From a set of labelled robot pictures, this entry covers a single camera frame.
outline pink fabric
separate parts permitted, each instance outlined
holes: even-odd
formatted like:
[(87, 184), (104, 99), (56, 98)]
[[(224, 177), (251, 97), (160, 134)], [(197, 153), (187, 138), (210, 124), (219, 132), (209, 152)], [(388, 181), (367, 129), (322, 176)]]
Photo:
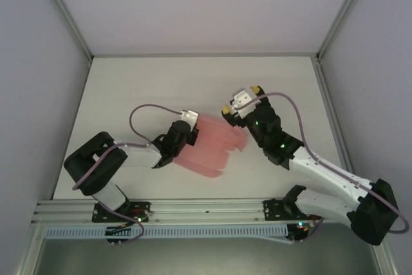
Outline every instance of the pink fabric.
[(239, 127), (232, 127), (224, 120), (201, 115), (197, 121), (198, 139), (194, 146), (186, 145), (179, 156), (173, 160), (175, 164), (207, 177), (218, 177), (222, 174), (229, 158), (228, 151), (246, 145), (247, 134)]

